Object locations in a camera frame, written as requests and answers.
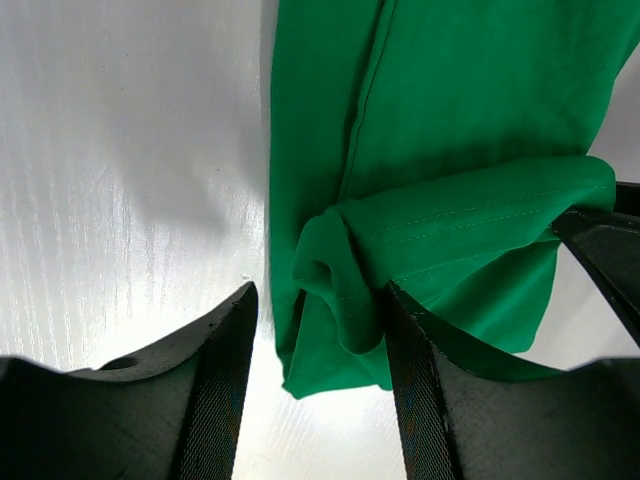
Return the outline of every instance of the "white wooden surface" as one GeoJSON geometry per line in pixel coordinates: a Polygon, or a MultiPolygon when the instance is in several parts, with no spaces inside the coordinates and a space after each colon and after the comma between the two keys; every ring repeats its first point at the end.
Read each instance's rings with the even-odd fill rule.
{"type": "MultiPolygon", "coordinates": [[[[99,366],[247,278],[264,287],[275,15],[274,0],[0,0],[0,353],[99,366]]],[[[640,181],[636,57],[593,150],[640,181]]],[[[527,356],[635,352],[563,254],[527,356]]],[[[404,478],[390,394],[295,402],[280,382],[265,309],[235,478],[404,478]]]]}

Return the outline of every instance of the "green garment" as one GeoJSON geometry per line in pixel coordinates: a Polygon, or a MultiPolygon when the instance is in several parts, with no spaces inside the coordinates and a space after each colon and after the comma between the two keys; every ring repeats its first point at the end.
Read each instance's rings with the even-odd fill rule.
{"type": "Polygon", "coordinates": [[[640,38],[637,0],[281,0],[270,263],[285,388],[390,388],[372,289],[527,350],[585,157],[640,38]]]}

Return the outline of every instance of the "white surface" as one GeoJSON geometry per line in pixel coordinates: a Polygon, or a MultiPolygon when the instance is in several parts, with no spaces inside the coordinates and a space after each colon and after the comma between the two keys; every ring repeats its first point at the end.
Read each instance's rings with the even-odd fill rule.
{"type": "MultiPolygon", "coordinates": [[[[0,353],[97,366],[264,284],[275,9],[0,0],[0,353]]],[[[640,181],[636,57],[593,150],[640,181]]],[[[570,256],[559,272],[529,356],[636,352],[570,256]]],[[[263,311],[235,478],[404,478],[391,395],[295,402],[272,338],[263,311]]]]}

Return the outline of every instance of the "green fabric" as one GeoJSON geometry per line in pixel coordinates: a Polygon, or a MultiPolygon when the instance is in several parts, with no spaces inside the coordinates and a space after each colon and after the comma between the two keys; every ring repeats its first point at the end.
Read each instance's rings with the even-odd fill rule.
{"type": "Polygon", "coordinates": [[[507,352],[531,345],[637,0],[281,0],[271,114],[276,348],[295,397],[390,388],[372,289],[395,280],[507,352]]]}

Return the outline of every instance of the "folded fabric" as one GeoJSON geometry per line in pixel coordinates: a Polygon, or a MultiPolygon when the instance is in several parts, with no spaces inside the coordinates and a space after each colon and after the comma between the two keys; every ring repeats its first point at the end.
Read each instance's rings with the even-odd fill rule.
{"type": "Polygon", "coordinates": [[[609,209],[584,157],[640,38],[636,0],[281,0],[271,112],[276,348],[296,397],[390,388],[393,279],[508,352],[548,303],[550,223],[609,209]]]}

